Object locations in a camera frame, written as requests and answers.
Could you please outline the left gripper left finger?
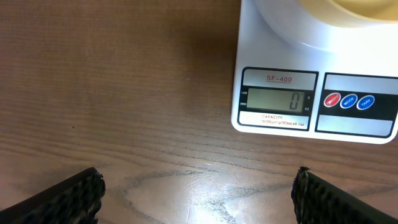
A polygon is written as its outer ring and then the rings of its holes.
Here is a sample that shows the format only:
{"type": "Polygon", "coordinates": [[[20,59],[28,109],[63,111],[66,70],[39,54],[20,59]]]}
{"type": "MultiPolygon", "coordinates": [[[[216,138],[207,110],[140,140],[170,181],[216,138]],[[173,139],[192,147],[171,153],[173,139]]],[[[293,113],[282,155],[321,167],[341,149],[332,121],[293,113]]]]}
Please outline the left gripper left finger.
{"type": "Polygon", "coordinates": [[[98,223],[105,191],[103,175],[90,167],[1,210],[1,223],[98,223]]]}

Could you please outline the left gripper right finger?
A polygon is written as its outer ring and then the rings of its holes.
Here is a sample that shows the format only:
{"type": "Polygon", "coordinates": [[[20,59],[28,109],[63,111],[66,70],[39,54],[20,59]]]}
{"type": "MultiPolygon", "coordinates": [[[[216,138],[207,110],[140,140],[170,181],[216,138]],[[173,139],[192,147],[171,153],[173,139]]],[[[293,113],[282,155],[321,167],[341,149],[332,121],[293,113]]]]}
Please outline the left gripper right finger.
{"type": "Polygon", "coordinates": [[[397,219],[300,167],[291,191],[300,224],[397,224],[397,219]]]}

